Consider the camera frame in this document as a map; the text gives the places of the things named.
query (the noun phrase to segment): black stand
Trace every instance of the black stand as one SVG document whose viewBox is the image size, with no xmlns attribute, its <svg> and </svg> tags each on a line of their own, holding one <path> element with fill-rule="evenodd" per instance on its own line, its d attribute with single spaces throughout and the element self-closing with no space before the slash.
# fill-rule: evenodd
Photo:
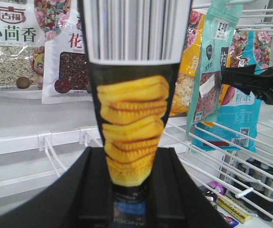
<svg viewBox="0 0 273 228">
<path fill-rule="evenodd" d="M 147 228 L 229 228 L 205 199 L 174 149 L 159 148 L 146 180 Z M 87 148 L 42 193 L 0 216 L 0 228 L 108 228 L 113 189 L 103 148 Z"/>
</svg>

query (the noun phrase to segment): stacked yellow biscuit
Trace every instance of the stacked yellow biscuit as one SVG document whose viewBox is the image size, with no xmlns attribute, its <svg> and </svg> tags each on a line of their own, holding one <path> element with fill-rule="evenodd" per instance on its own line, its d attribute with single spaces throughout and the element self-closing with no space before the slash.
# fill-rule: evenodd
<svg viewBox="0 0 273 228">
<path fill-rule="evenodd" d="M 164 130 L 169 84 L 161 76 L 97 87 L 101 102 L 104 150 L 114 184 L 138 186 L 151 172 Z"/>
</svg>

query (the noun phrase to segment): hanging package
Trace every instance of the hanging package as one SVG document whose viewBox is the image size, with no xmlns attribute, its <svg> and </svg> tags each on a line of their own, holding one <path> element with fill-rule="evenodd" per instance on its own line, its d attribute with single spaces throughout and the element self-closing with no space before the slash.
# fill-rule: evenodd
<svg viewBox="0 0 273 228">
<path fill-rule="evenodd" d="M 169 115 L 187 113 L 198 66 L 205 14 L 192 10 Z"/>
<path fill-rule="evenodd" d="M 217 120 L 221 69 L 226 67 L 228 50 L 243 9 L 241 4 L 226 6 L 227 2 L 215 0 L 207 11 L 200 62 L 187 116 L 187 135 L 192 125 Z"/>
<path fill-rule="evenodd" d="M 269 66 L 271 37 L 267 32 L 248 33 L 237 32 L 233 39 L 231 48 L 231 67 L 245 67 L 256 64 L 256 74 L 260 74 Z M 243 136 L 247 135 L 255 138 L 257 136 L 257 123 L 261 107 L 261 100 L 255 98 L 255 95 L 244 94 L 237 88 L 224 85 L 224 99 L 220 106 L 217 117 L 217 123 L 228 127 L 236 132 L 232 132 L 219 126 L 208 127 L 202 123 L 198 124 L 200 129 L 213 133 L 224 140 L 218 139 L 207 134 L 200 129 L 196 129 L 195 134 L 201 139 L 211 144 L 217 145 L 225 150 L 239 150 L 238 146 L 256 151 L 254 141 Z M 209 145 L 195 139 L 193 143 L 205 150 L 212 150 Z"/>
<path fill-rule="evenodd" d="M 1 96 L 41 97 L 36 84 L 42 70 L 32 69 L 32 61 L 43 46 L 44 32 L 34 12 L 34 0 L 0 1 Z"/>
<path fill-rule="evenodd" d="M 87 92 L 87 58 L 76 0 L 71 5 L 65 28 L 45 43 L 43 104 L 92 101 Z"/>
</svg>

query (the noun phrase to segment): black clip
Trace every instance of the black clip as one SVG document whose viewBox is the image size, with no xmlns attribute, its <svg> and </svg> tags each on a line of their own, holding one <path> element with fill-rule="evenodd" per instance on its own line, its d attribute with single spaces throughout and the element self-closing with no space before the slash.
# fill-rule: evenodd
<svg viewBox="0 0 273 228">
<path fill-rule="evenodd" d="M 254 74 L 255 65 L 231 68 L 222 73 L 222 84 L 238 88 L 245 94 L 253 92 L 257 99 L 273 105 L 273 67 L 259 75 Z"/>
</svg>

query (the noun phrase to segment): cookie tube package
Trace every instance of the cookie tube package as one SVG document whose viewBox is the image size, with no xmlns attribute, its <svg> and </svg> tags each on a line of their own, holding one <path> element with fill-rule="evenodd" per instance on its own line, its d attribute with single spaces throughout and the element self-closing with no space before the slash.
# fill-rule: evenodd
<svg viewBox="0 0 273 228">
<path fill-rule="evenodd" d="M 88 74 L 114 190 L 143 196 L 167 122 L 191 0 L 80 0 Z"/>
</svg>

